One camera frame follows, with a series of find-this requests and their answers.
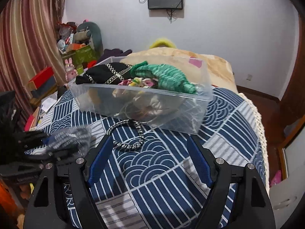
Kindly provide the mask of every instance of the wooden floor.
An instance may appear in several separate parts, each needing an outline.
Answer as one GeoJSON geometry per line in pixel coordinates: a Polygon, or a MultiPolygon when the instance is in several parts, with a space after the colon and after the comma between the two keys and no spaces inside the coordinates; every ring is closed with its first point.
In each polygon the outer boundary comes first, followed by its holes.
{"type": "Polygon", "coordinates": [[[262,116],[262,124],[265,129],[267,140],[267,151],[269,161],[269,181],[274,177],[275,173],[281,169],[277,146],[284,141],[283,122],[280,119],[279,104],[268,98],[258,95],[245,93],[245,96],[253,101],[258,112],[262,116]]]}

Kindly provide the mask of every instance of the electrical outlet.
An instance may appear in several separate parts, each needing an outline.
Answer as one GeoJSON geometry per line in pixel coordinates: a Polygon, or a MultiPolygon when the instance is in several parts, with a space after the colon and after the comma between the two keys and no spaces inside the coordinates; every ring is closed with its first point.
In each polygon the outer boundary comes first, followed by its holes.
{"type": "Polygon", "coordinates": [[[252,75],[248,74],[247,80],[251,81],[251,79],[252,79],[252,75]]]}

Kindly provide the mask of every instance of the plastic container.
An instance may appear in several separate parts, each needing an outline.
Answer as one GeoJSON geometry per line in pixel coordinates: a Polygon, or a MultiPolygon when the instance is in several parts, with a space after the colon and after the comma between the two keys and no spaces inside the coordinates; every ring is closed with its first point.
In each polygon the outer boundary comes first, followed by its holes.
{"type": "Polygon", "coordinates": [[[196,134],[202,123],[212,89],[206,63],[201,59],[167,56],[110,57],[98,63],[123,62],[137,64],[170,64],[181,69],[197,87],[196,94],[185,94],[160,89],[146,89],[120,85],[68,85],[81,111],[134,119],[151,127],[196,134]]]}

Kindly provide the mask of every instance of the red object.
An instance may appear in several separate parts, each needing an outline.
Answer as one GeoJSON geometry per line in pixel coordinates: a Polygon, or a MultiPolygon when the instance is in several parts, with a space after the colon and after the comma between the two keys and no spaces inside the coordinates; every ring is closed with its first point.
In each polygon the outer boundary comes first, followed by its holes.
{"type": "Polygon", "coordinates": [[[69,41],[70,41],[70,36],[65,41],[66,45],[68,44],[69,41]]]}
{"type": "Polygon", "coordinates": [[[0,183],[0,205],[4,208],[6,213],[10,216],[14,216],[17,212],[17,206],[7,191],[7,189],[0,183]]]}
{"type": "Polygon", "coordinates": [[[88,63],[87,68],[91,68],[94,65],[96,65],[97,61],[96,60],[92,60],[91,62],[88,63]]]}
{"type": "Polygon", "coordinates": [[[30,90],[37,90],[51,76],[54,75],[52,67],[47,67],[39,72],[35,77],[28,81],[27,86],[30,90]]]}
{"type": "Polygon", "coordinates": [[[24,131],[29,131],[31,129],[34,120],[35,120],[35,117],[33,115],[30,115],[25,124],[24,131]]]}

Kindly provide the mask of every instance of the pink slipper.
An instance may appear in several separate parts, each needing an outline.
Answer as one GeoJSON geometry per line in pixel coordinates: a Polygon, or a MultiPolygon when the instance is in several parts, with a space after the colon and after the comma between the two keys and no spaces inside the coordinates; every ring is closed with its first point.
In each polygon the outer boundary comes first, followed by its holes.
{"type": "Polygon", "coordinates": [[[275,176],[272,178],[270,187],[280,183],[282,181],[282,171],[278,170],[275,176]]]}

